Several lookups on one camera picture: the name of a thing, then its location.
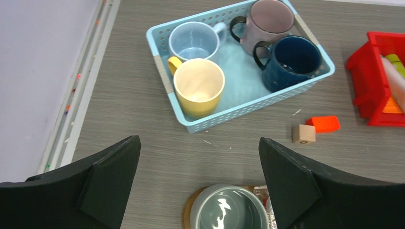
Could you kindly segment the clear textured acrylic holder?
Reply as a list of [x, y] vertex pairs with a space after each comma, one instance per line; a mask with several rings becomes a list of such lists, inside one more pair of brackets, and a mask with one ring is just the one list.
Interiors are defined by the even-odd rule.
[[266, 210], [269, 220], [269, 228], [277, 229], [276, 218], [274, 215], [273, 207], [269, 197], [269, 192], [266, 185], [254, 186], [253, 193], [262, 201], [262, 204]]

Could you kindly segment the grey-green mug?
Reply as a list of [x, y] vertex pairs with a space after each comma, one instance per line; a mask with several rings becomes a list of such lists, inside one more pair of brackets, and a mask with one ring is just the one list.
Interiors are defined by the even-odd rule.
[[247, 186], [215, 184], [194, 201], [191, 229], [268, 229], [262, 201]]

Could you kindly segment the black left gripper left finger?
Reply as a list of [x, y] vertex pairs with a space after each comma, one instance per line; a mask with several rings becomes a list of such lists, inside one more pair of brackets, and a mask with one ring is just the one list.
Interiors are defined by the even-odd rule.
[[1, 183], [1, 228], [120, 228], [140, 151], [140, 138], [132, 135], [23, 182]]

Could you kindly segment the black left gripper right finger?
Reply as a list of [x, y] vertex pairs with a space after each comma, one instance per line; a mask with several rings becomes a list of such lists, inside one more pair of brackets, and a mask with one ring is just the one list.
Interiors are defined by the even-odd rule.
[[404, 228], [404, 184], [344, 172], [270, 138], [258, 151], [278, 228]]

